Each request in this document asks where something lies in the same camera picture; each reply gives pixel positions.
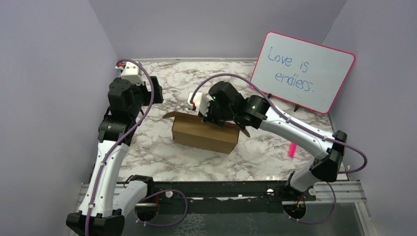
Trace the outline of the brown cardboard box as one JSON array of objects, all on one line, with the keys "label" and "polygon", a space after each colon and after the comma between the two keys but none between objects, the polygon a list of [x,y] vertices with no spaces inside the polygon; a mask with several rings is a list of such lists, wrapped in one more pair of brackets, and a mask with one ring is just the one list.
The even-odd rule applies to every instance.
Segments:
[{"label": "brown cardboard box", "polygon": [[202,122],[197,115],[172,111],[162,118],[174,119],[171,129],[174,143],[192,148],[230,154],[238,144],[240,133],[250,137],[246,129],[242,130],[234,123],[226,122],[223,127],[218,127]]}]

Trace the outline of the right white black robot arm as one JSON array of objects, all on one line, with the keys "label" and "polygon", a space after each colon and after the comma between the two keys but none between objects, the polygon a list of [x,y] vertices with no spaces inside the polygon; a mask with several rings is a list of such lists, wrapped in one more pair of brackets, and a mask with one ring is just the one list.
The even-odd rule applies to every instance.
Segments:
[{"label": "right white black robot arm", "polygon": [[229,82],[214,84],[208,93],[209,100],[193,99],[204,122],[222,127],[232,121],[242,130],[248,126],[261,129],[297,144],[312,155],[310,164],[290,174],[284,186],[284,195],[288,199],[296,200],[317,182],[337,180],[346,133],[316,130],[284,113],[265,95],[243,97]]}]

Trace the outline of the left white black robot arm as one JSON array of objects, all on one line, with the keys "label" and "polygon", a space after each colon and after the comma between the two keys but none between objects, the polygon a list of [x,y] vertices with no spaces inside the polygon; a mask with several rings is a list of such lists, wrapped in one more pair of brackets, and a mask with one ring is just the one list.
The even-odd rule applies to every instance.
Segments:
[{"label": "left white black robot arm", "polygon": [[66,225],[79,236],[120,236],[127,214],[135,200],[148,202],[155,189],[147,184],[148,177],[134,180],[114,197],[121,163],[136,131],[136,118],[150,109],[143,106],[164,101],[162,86],[151,76],[151,90],[146,83],[134,84],[127,79],[115,78],[109,85],[109,107],[98,127],[98,150],[90,184],[77,212],[70,213]]}]

